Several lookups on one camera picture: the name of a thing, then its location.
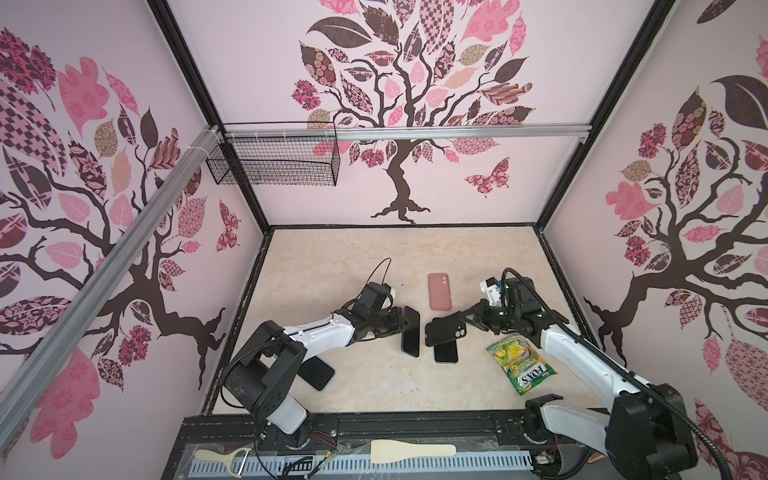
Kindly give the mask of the black phone case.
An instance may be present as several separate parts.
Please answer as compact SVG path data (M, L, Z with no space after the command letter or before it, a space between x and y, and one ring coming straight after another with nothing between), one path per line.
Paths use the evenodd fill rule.
M467 335L465 315L456 312L445 317L434 318L425 326L425 345L436 347Z

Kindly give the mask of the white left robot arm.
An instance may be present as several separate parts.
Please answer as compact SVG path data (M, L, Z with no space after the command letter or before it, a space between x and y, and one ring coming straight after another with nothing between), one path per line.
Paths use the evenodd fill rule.
M390 285L369 282L322 320L286 328L262 323L225 368L219 390L234 398L234 408L259 422L288 436L308 433L310 413L290 395L295 379L315 382L320 391L335 374L320 355L404 331L406 317L394 305L395 296Z

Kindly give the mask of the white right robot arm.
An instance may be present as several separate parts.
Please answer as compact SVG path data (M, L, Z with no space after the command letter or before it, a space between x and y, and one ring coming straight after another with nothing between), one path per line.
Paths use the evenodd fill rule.
M697 465L681 395L632 374L590 344L540 298L531 279L491 277L468 321L494 334L521 335L563 363L603 403L599 413L548 394L525 404L523 430L531 441L565 436L604 455L625 479L665 479Z

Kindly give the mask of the purple smartphone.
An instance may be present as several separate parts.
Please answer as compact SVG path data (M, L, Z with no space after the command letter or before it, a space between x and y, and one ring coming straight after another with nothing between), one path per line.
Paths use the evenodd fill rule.
M457 342L445 342L433 347L434 360L438 364L456 364L458 362Z

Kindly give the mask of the pink phone case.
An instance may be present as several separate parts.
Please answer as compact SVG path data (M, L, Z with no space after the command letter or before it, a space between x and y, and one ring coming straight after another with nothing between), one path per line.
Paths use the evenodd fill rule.
M430 309L432 311L450 311L452 299L449 276L446 273L429 273L427 284Z

